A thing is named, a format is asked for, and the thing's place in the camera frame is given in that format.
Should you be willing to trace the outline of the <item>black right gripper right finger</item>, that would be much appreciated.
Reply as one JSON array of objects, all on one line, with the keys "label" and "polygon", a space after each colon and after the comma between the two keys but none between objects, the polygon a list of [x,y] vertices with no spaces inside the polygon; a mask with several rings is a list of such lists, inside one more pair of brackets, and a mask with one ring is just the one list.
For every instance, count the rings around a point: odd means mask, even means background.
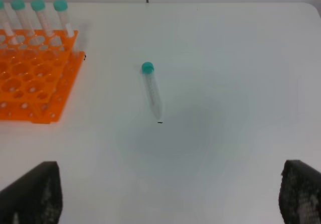
[{"label": "black right gripper right finger", "polygon": [[300,160],[287,160],[278,204],[284,223],[320,223],[320,172]]}]

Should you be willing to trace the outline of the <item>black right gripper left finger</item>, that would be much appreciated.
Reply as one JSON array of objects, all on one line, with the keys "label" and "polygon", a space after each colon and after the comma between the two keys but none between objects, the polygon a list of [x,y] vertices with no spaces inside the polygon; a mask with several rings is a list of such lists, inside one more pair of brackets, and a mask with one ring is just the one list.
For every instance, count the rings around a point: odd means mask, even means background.
[{"label": "black right gripper left finger", "polygon": [[1,190],[1,223],[58,223],[62,210],[56,161],[42,162]]}]

